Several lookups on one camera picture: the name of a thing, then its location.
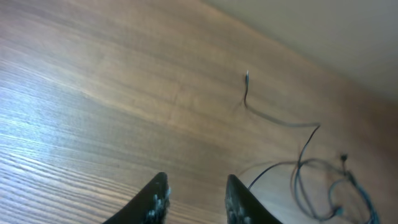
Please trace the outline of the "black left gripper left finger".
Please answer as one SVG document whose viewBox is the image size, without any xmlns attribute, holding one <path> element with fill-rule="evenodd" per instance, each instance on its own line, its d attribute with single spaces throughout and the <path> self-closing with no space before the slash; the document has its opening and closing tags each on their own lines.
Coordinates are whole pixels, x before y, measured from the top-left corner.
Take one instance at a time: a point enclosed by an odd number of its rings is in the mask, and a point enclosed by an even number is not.
<svg viewBox="0 0 398 224">
<path fill-rule="evenodd" d="M 164 224 L 170 207 L 167 174 L 156 174 L 120 211 L 103 224 Z"/>
</svg>

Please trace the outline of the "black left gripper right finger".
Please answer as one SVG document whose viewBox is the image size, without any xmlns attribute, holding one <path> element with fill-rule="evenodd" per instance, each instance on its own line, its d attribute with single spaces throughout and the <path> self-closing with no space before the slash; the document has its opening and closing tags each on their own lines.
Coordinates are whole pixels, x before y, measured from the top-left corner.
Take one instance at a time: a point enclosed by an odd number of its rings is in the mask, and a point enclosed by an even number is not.
<svg viewBox="0 0 398 224">
<path fill-rule="evenodd" d="M 234 174 L 228 176 L 224 204 L 228 224 L 282 224 Z"/>
</svg>

